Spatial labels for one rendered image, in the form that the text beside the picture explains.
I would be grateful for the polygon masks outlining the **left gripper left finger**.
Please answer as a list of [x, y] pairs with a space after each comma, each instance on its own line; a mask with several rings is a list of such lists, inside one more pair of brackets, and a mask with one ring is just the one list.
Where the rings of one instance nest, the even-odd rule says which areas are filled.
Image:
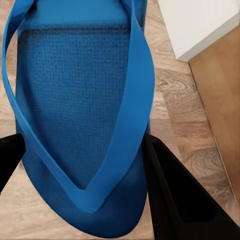
[[0, 193], [26, 152], [21, 133], [0, 138]]

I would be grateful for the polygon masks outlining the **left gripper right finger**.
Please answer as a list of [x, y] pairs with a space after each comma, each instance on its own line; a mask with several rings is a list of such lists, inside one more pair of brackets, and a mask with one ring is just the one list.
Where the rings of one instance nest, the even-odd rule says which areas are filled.
[[240, 227], [158, 137], [141, 151], [155, 240], [240, 240]]

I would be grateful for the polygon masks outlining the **sandal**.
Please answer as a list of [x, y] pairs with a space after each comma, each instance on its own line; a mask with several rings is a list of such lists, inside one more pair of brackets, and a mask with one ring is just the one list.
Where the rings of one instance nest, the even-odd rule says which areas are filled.
[[[115, 239], [142, 217], [142, 155], [151, 135], [155, 70], [148, 0], [15, 0], [2, 43], [2, 80], [23, 135], [22, 163], [66, 222]], [[17, 30], [15, 95], [6, 55]]]

